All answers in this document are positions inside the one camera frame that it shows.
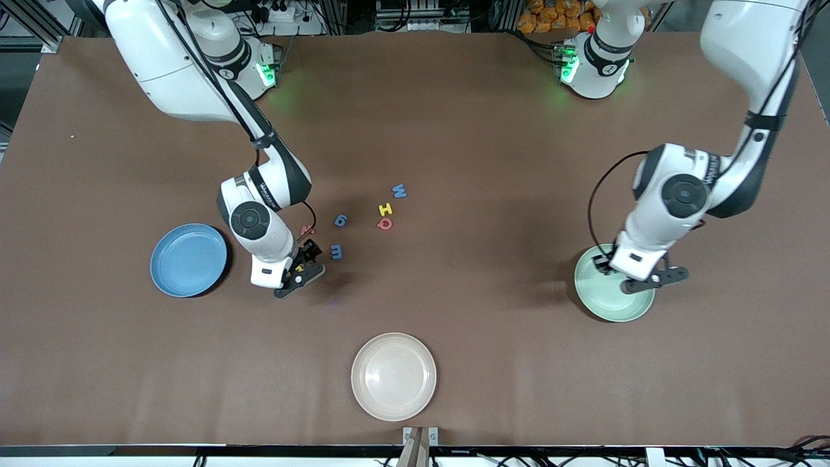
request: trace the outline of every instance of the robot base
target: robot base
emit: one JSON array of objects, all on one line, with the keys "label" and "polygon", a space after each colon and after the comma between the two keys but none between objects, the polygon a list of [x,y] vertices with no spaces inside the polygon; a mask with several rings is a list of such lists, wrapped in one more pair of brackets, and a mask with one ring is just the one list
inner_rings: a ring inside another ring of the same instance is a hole
[{"label": "robot base", "polygon": [[258,99],[276,86],[282,61],[282,47],[261,42],[255,37],[245,37],[251,46],[251,62],[240,71],[236,81],[252,98]]},{"label": "robot base", "polygon": [[[584,50],[584,43],[591,37],[587,32],[581,32],[576,37],[564,42],[565,46],[571,46],[577,51],[577,60],[575,65],[565,67],[559,74],[559,79],[562,84],[570,87],[577,94],[588,99],[602,99],[614,92],[623,80],[625,79],[625,71],[628,68],[629,61],[625,65],[620,66],[610,76],[601,76],[596,68],[594,68],[585,57],[580,57],[580,52]],[[569,75],[564,75],[564,70],[568,69]]]},{"label": "robot base", "polygon": [[[612,248],[609,243],[603,245],[606,253]],[[593,258],[601,254],[599,248],[590,248],[576,264],[574,285],[583,305],[606,321],[628,322],[644,315],[654,301],[654,289],[638,293],[623,292],[625,276],[617,272],[603,274],[594,265]]]}]

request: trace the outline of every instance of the white plate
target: white plate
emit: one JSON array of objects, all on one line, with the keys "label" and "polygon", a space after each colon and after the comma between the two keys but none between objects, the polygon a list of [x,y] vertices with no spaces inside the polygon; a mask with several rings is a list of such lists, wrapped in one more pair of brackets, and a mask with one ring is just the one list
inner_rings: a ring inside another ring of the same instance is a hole
[{"label": "white plate", "polygon": [[400,332],[366,342],[352,365],[352,391],[369,415],[384,421],[412,418],[432,399],[438,374],[421,341]]}]

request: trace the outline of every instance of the power strip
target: power strip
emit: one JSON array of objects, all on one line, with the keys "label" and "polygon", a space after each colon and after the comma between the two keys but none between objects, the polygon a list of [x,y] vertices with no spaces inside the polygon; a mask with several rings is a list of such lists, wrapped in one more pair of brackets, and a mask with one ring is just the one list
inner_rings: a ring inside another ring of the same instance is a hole
[{"label": "power strip", "polygon": [[438,20],[414,20],[407,23],[407,31],[438,31],[441,24]]},{"label": "power strip", "polygon": [[284,12],[281,12],[280,10],[270,10],[270,12],[268,13],[268,21],[294,22],[294,13],[296,11],[296,7],[288,7]]}]

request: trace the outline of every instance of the plate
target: plate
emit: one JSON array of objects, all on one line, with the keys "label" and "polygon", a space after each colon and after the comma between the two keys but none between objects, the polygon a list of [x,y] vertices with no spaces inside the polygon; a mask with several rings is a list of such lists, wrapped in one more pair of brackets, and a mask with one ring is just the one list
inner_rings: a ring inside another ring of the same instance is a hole
[{"label": "plate", "polygon": [[193,297],[207,291],[227,265],[227,244],[205,224],[185,224],[164,235],[150,257],[150,277],[172,297]]},{"label": "plate", "polygon": [[[603,250],[611,251],[606,243]],[[624,293],[620,284],[626,279],[621,273],[600,273],[593,265],[593,257],[601,254],[593,247],[583,253],[574,270],[574,285],[582,303],[591,313],[607,321],[628,322],[646,314],[654,302],[654,289],[638,293]]]},{"label": "plate", "polygon": [[427,347],[400,332],[366,342],[352,365],[354,397],[367,413],[384,421],[417,415],[432,399],[437,381]]}]

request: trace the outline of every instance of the black cable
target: black cable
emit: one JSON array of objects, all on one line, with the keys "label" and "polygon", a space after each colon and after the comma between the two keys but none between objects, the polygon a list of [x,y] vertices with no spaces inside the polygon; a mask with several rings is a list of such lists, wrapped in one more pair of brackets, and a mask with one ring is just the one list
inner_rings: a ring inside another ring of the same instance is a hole
[{"label": "black cable", "polygon": [[738,460],[738,462],[746,465],[747,467],[755,467],[755,464],[749,462],[748,460],[744,459],[743,457],[738,457],[737,455],[732,455],[732,454],[730,454],[730,455],[732,457],[736,458]]},{"label": "black cable", "polygon": [[196,449],[196,459],[193,460],[193,467],[205,467],[208,464],[208,457],[200,455],[199,449]]},{"label": "black cable", "polygon": [[[788,448],[788,450],[791,450],[791,451],[792,450],[800,450],[806,445],[811,445],[812,443],[815,443],[816,441],[821,441],[821,440],[830,440],[830,435],[810,436],[809,438],[807,438],[806,440],[798,443],[797,445],[790,446]],[[827,446],[824,446],[824,447],[821,447],[821,448],[817,448],[817,450],[826,449],[826,448],[827,448]]]},{"label": "black cable", "polygon": [[616,164],[612,165],[611,168],[608,169],[608,171],[606,171],[603,174],[603,176],[599,178],[599,181],[596,185],[594,185],[593,190],[591,191],[591,197],[588,198],[588,231],[591,233],[591,239],[593,240],[593,244],[596,245],[597,248],[599,248],[599,252],[602,253],[603,256],[607,258],[609,261],[611,260],[611,256],[609,256],[608,253],[605,253],[605,250],[603,250],[603,247],[599,244],[599,240],[597,240],[597,234],[593,231],[593,199],[597,195],[597,191],[599,190],[600,185],[603,184],[603,181],[605,181],[605,179],[611,174],[611,172],[614,171],[614,169],[616,169],[620,166],[620,164],[622,164],[626,160],[631,159],[632,157],[646,154],[648,154],[647,150],[639,150],[637,152],[632,152],[631,154],[626,155],[622,159],[618,160]]},{"label": "black cable", "polygon": [[[311,7],[314,8],[314,13],[317,15],[317,17],[320,20],[320,24],[323,24],[323,22],[325,22],[325,27],[328,29],[328,31],[326,31],[326,36],[332,36],[333,34],[331,33],[331,31],[334,29],[331,26],[332,22],[330,22],[329,19],[326,16],[324,16],[323,13],[317,8],[317,3],[315,3],[315,2],[310,2],[310,3],[311,3]],[[340,24],[338,22],[334,22],[334,24],[337,25],[337,26],[340,26],[340,27],[348,27],[345,24]]]},{"label": "black cable", "polygon": [[519,39],[520,41],[524,42],[528,46],[538,47],[540,49],[554,50],[554,46],[550,44],[543,44],[542,42],[531,41],[525,36],[524,33],[522,33],[522,31],[513,31],[512,29],[499,29],[496,32],[506,32],[511,36],[515,37],[516,39]]},{"label": "black cable", "polygon": [[510,457],[505,457],[504,459],[501,460],[501,462],[496,464],[496,467],[507,467],[507,461],[511,460],[511,459],[516,459],[519,462],[521,462],[522,464],[524,464],[525,467],[530,467],[530,464],[528,464],[526,460],[522,459],[520,456],[517,456],[517,455],[512,455]]},{"label": "black cable", "polygon": [[314,227],[317,226],[317,213],[314,212],[314,210],[311,208],[310,204],[306,203],[305,201],[303,201],[302,204],[305,204],[305,207],[308,208],[308,210],[311,212],[311,227],[309,227],[309,229],[306,230],[305,233],[303,233],[297,239],[297,243],[302,241],[303,238],[308,237],[309,235],[311,235],[311,231],[314,230]]},{"label": "black cable", "polygon": [[254,33],[254,36],[256,36],[257,39],[261,39],[262,35],[259,32],[259,26],[256,25],[256,23],[254,22],[254,19],[251,17],[250,14],[248,14],[247,10],[242,10],[242,12],[245,13],[245,17],[248,18],[248,22],[251,24],[251,29]]},{"label": "black cable", "polygon": [[205,57],[204,52],[202,52],[202,49],[199,47],[198,43],[196,42],[196,37],[193,34],[193,30],[190,29],[190,25],[188,24],[188,20],[185,17],[184,13],[181,11],[181,9],[179,9],[179,11],[182,14],[182,17],[180,18],[180,20],[181,20],[182,24],[184,25],[185,30],[188,32],[188,35],[190,36],[190,40],[193,41],[193,46],[196,48],[196,52],[198,52],[198,54],[194,53],[193,49],[188,45],[188,42],[184,40],[184,37],[182,36],[182,33],[179,32],[179,30],[176,28],[176,24],[173,22],[173,19],[167,13],[167,9],[164,8],[164,5],[161,3],[161,0],[155,0],[155,2],[156,2],[156,5],[159,6],[159,9],[161,10],[161,13],[164,16],[164,19],[167,22],[168,26],[170,26],[170,29],[173,30],[173,33],[178,38],[178,41],[182,44],[182,47],[184,47],[184,49],[188,52],[188,54],[190,54],[190,56],[196,62],[196,65],[199,67],[199,70],[202,71],[202,74],[207,78],[208,81],[211,82],[211,84],[213,84],[213,87],[216,89],[216,91],[219,93],[219,95],[227,103],[228,109],[230,109],[233,116],[237,118],[237,121],[239,122],[239,125],[248,134],[248,138],[250,138],[251,141],[256,140],[253,133],[251,132],[251,128],[248,127],[247,123],[245,123],[245,121],[242,119],[242,116],[239,114],[239,111],[237,111],[236,107],[231,103],[231,99],[227,96],[227,94],[225,93],[225,90],[223,90],[222,87],[219,85],[219,82],[217,81],[216,76],[213,74],[212,71],[210,71],[208,69],[209,61]]},{"label": "black cable", "polygon": [[441,17],[450,17],[450,13],[452,9],[458,5],[458,3],[462,2],[463,0],[452,0],[447,4],[447,7],[444,8],[444,13],[441,14]]},{"label": "black cable", "polygon": [[671,10],[671,7],[674,7],[674,2],[669,3],[669,6],[666,7],[666,11],[663,12],[663,16],[660,17],[660,20],[657,21],[657,24],[652,24],[652,27],[649,28],[649,31],[656,31],[657,27],[663,24],[663,20],[666,19],[666,15],[669,14],[669,10]]},{"label": "black cable", "polygon": [[478,15],[477,17],[472,17],[472,18],[468,19],[467,24],[470,24],[470,22],[473,22],[475,20],[482,19],[483,17],[485,17],[489,14],[490,14],[490,10],[487,10],[486,12],[483,12],[482,14]]},{"label": "black cable", "polygon": [[542,52],[540,52],[540,51],[538,51],[534,48],[534,47],[538,47],[538,48],[544,49],[548,53],[550,53],[550,51],[552,51],[554,49],[554,46],[551,46],[550,44],[543,44],[541,42],[531,41],[530,39],[525,37],[525,35],[522,34],[521,31],[513,31],[511,29],[500,29],[496,32],[506,32],[506,33],[510,34],[511,36],[513,36],[513,37],[519,39],[520,41],[524,42],[525,45],[530,49],[530,51],[533,52],[534,55],[536,55],[538,58],[540,58],[545,63],[549,63],[550,65],[560,64],[559,61],[556,61],[556,60],[553,60],[552,58],[546,57],[545,55],[542,54]]},{"label": "black cable", "polygon": [[606,456],[604,456],[604,455],[601,455],[601,456],[599,456],[599,457],[601,457],[601,458],[603,458],[603,459],[607,460],[608,462],[610,462],[610,463],[612,463],[612,464],[616,464],[618,467],[629,467],[629,466],[627,466],[627,465],[625,465],[625,464],[623,464],[623,463],[622,463],[622,461],[621,461],[621,460],[622,460],[622,458],[620,458],[620,460],[614,460],[614,459],[611,459],[610,457],[606,457]]},{"label": "black cable", "polygon": [[531,457],[530,459],[533,460],[536,464],[538,464],[539,467],[558,467],[558,465],[554,464],[553,461],[551,461],[547,457],[535,457],[534,456],[534,457]]},{"label": "black cable", "polygon": [[407,25],[407,23],[409,22],[409,18],[412,16],[413,5],[411,0],[405,0],[405,2],[406,3],[404,3],[403,6],[401,6],[401,18],[396,21],[396,24],[389,29],[384,29],[378,26],[379,31],[397,32]]},{"label": "black cable", "polygon": [[[769,88],[769,93],[767,93],[767,96],[764,98],[764,103],[762,103],[761,107],[758,109],[758,115],[764,114],[764,110],[766,109],[766,106],[769,104],[769,100],[772,99],[773,94],[775,94],[775,90],[778,89],[778,86],[781,84],[781,80],[783,80],[784,75],[787,74],[787,70],[789,70],[790,66],[796,66],[794,65],[794,62],[796,57],[798,56],[798,51],[801,50],[801,46],[807,39],[807,35],[809,34],[810,30],[813,28],[813,24],[816,20],[816,15],[818,14],[818,12],[824,9],[824,7],[828,5],[828,3],[830,3],[830,0],[824,2],[824,4],[822,4],[822,6],[819,7],[818,10],[816,10],[816,12],[810,16],[809,20],[806,19],[809,7],[804,8],[804,11],[801,12],[801,17],[798,20],[800,24],[798,26],[798,29],[794,33],[800,33],[798,35],[798,44],[795,45],[795,48],[793,49],[793,54],[790,56],[789,60],[787,60],[786,65],[784,65],[784,69],[782,69],[779,73],[778,78],[775,80],[775,84],[773,84],[773,86]],[[746,149],[746,146],[749,143],[749,139],[752,135],[752,129],[746,132],[746,137],[739,145],[738,150],[735,152],[734,158],[732,159],[732,162],[730,163],[729,167],[727,167],[726,170],[724,170],[720,175],[718,175],[718,177],[723,177],[724,175],[729,173],[732,167],[735,167],[737,165],[738,158],[741,156],[741,154],[743,154],[744,149]]]},{"label": "black cable", "polygon": [[726,456],[724,455],[723,451],[717,450],[717,452],[718,456],[720,457],[720,465],[722,465],[723,467],[732,467],[732,464],[729,462],[728,459],[726,459]]},{"label": "black cable", "polygon": [[568,463],[570,463],[570,461],[572,461],[572,460],[574,460],[574,459],[576,459],[576,458],[578,458],[578,457],[582,457],[582,456],[584,456],[584,455],[585,455],[585,454],[577,454],[577,455],[575,455],[574,457],[571,457],[571,458],[569,458],[569,459],[566,459],[565,461],[563,461],[563,462],[562,462],[562,464],[559,464],[559,467],[565,467],[565,465],[567,465]]}]

